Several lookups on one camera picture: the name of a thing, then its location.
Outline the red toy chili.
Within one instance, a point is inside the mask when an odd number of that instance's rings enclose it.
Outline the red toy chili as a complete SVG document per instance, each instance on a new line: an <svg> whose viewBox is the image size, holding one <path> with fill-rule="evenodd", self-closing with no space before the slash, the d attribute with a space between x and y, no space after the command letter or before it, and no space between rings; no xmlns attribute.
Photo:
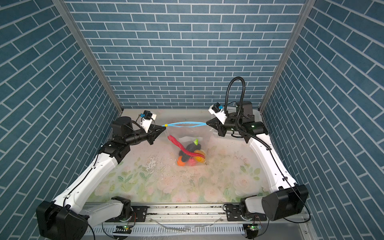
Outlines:
<svg viewBox="0 0 384 240"><path fill-rule="evenodd" d="M184 146L179 141L177 141L176 138L174 138L173 136L169 135L168 136L168 140L170 140L174 145L176 145L180 150L182 150L184 153L186 153L190 157L197 157L197 156L199 156L199 154L191 153L191 152L186 151Z"/></svg>

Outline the clear zip top bag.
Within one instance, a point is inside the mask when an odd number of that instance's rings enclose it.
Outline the clear zip top bag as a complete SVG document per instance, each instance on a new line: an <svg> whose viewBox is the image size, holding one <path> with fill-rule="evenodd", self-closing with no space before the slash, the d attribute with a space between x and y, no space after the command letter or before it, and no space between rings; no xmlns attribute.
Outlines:
<svg viewBox="0 0 384 240"><path fill-rule="evenodd" d="M207 151L208 151L208 143L211 137L212 129L208 127L207 124L202 122L187 121L187 122L176 122L171 124L165 124L164 127L166 127L167 140L168 140L168 136L171 135L174 138L176 138L176 140L179 141L184 147L186 147L195 139L198 139L199 144L201 145L201 151L204 151L206 154L206 162L204 164L198 162L198 164L194 167L205 166L208 163ZM174 145L170 140L168 141L171 143L171 146L173 148L173 154L175 155L176 164L177 164L180 149L176 145ZM187 166L187 161L190 158L195 159L195 157L182 156L182 161L186 162L186 165L183 167L189 167Z"/></svg>

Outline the yellow toy fruit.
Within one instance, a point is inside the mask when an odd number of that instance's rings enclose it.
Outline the yellow toy fruit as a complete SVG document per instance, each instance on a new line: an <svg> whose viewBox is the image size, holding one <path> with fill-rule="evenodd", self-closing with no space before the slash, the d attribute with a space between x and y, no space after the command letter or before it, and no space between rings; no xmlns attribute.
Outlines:
<svg viewBox="0 0 384 240"><path fill-rule="evenodd" d="M195 160L199 163L204 164L206 162L206 154L204 151L201 150L196 150L196 154L199 154L199 156L195 157Z"/></svg>

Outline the orange toy fruit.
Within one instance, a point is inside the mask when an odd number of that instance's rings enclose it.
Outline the orange toy fruit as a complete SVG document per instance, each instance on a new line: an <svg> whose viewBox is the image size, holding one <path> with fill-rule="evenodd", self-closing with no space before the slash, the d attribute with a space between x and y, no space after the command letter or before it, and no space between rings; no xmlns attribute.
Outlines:
<svg viewBox="0 0 384 240"><path fill-rule="evenodd" d="M182 161L182 156L179 156L179 158L178 158L178 160L177 160L177 165L178 165L178 166L181 166L181 167L183 167L183 166L186 165L186 162L183 162L183 161Z"/></svg>

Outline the pink toy fruit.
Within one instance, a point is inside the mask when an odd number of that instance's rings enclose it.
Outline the pink toy fruit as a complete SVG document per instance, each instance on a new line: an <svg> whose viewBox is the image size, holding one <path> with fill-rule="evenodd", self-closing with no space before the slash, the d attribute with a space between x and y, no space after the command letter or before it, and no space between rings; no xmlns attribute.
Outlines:
<svg viewBox="0 0 384 240"><path fill-rule="evenodd" d="M198 162L193 159L193 158L190 158L188 161L187 161L187 166L189 167L193 167L193 166L196 166L198 164Z"/></svg>

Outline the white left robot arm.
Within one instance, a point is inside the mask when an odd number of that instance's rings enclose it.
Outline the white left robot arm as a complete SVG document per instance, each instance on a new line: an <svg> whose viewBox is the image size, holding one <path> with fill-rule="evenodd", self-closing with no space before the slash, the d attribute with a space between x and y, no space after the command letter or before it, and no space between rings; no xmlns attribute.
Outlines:
<svg viewBox="0 0 384 240"><path fill-rule="evenodd" d="M129 222L135 218L131 201L123 197L113 197L108 202L89 210L83 207L101 181L130 152L131 146L141 142L152 145L155 139L166 130L156 125L154 120L142 120L139 129L130 117L119 117L112 122L113 134L103 144L90 165L52 201L43 201L36 209L39 232L50 240L80 240L88 229L103 222L116 219Z"/></svg>

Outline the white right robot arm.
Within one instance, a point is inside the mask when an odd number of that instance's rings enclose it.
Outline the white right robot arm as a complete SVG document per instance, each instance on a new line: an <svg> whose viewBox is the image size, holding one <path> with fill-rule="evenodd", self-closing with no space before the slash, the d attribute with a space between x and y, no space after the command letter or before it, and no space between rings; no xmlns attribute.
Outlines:
<svg viewBox="0 0 384 240"><path fill-rule="evenodd" d="M238 132L260 160L262 169L267 176L268 192L265 197L251 196L240 200L241 216L261 221L287 220L299 214L303 209L309 212L306 200L309 191L305 185L298 185L288 173L278 154L273 148L270 136L262 122L245 120L239 127L228 118L223 124L218 118L207 121L207 125L224 137L227 132Z"/></svg>

